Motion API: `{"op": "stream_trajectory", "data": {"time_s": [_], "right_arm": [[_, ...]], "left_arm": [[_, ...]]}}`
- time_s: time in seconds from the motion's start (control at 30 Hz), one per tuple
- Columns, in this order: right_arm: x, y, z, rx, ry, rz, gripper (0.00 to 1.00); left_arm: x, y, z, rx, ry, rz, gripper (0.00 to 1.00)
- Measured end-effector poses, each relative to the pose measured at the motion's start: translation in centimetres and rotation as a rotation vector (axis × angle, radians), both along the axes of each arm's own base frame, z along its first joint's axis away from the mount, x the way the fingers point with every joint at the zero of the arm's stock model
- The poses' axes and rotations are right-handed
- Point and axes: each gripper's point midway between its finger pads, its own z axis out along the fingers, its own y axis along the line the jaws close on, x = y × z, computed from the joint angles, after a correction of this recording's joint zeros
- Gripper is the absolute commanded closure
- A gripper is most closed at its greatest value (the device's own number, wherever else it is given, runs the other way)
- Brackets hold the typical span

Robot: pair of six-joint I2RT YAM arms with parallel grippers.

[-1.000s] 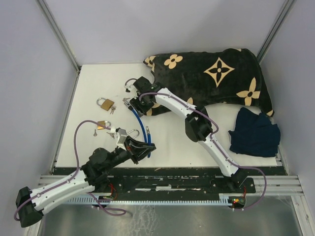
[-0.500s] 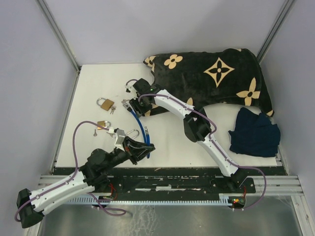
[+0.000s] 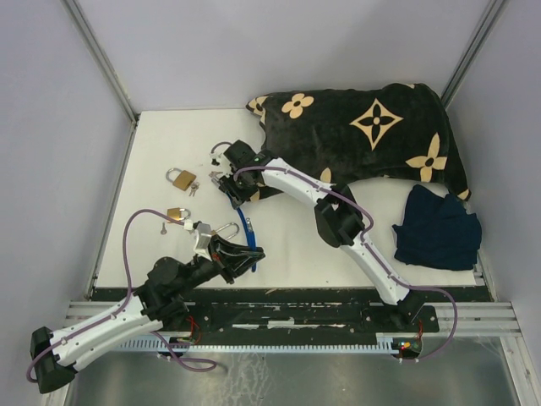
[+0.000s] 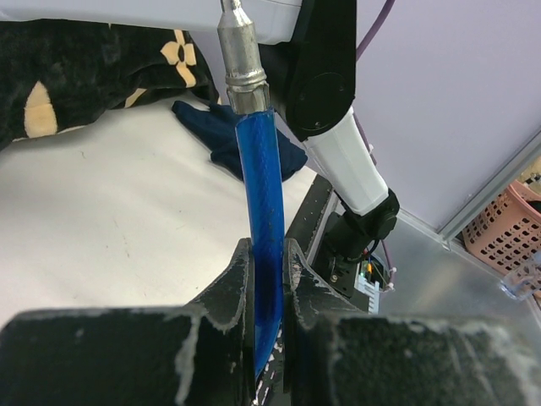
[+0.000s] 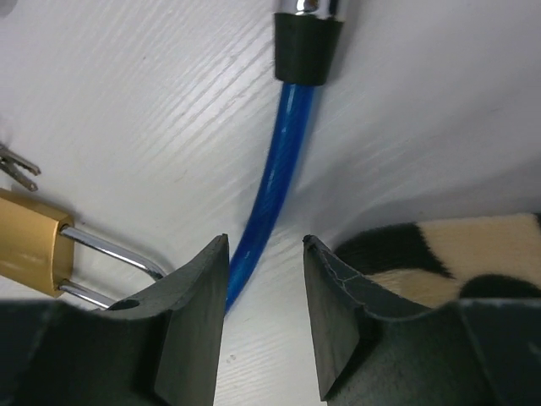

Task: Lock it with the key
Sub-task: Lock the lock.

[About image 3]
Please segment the small brass padlock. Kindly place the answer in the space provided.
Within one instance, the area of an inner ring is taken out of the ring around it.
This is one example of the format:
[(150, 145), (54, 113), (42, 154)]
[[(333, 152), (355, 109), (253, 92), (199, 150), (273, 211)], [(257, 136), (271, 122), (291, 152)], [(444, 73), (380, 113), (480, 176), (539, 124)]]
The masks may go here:
[(186, 208), (173, 207), (167, 209), (167, 216), (174, 221), (183, 221), (190, 218), (191, 211)]

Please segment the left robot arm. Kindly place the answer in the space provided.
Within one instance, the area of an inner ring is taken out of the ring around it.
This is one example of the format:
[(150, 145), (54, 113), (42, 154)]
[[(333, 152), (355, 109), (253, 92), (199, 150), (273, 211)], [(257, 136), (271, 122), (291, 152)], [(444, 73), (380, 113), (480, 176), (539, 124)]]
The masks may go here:
[(41, 327), (30, 340), (28, 381), (39, 393), (68, 385), (75, 375), (97, 358), (132, 337), (166, 327), (177, 330), (187, 320), (184, 297), (215, 277), (233, 284), (265, 258), (261, 247), (210, 238), (203, 255), (183, 263), (165, 256), (157, 260), (146, 281), (110, 308), (78, 324), (53, 331)]

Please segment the large brass padlock with keys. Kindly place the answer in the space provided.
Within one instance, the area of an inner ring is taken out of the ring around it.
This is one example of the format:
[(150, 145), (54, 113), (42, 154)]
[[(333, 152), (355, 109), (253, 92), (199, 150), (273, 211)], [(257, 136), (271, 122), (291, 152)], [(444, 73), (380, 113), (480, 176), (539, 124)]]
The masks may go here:
[(230, 240), (238, 235), (240, 227), (236, 222), (229, 222), (212, 231), (214, 235), (219, 235), (225, 240)]

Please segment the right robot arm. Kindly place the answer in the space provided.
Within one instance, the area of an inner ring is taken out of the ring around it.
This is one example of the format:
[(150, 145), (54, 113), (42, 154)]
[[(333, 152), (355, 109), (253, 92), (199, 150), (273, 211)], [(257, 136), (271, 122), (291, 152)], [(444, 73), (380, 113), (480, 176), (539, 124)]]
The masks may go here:
[(406, 331), (418, 322), (424, 302), (421, 294), (392, 268), (369, 236), (373, 218), (363, 210), (346, 184), (331, 184), (302, 173), (269, 151), (254, 151), (238, 140), (212, 160), (225, 163), (230, 173), (215, 180), (219, 189), (240, 207), (263, 188), (291, 196), (314, 210), (321, 239), (345, 252), (376, 288), (388, 321)]

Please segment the brass padlock with key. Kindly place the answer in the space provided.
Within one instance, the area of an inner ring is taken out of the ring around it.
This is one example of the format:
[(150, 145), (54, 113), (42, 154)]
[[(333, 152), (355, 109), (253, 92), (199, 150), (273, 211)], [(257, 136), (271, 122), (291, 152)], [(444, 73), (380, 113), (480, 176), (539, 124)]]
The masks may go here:
[(197, 176), (190, 171), (173, 167), (166, 171), (165, 177), (175, 188), (188, 192), (189, 196), (195, 196), (199, 189)]

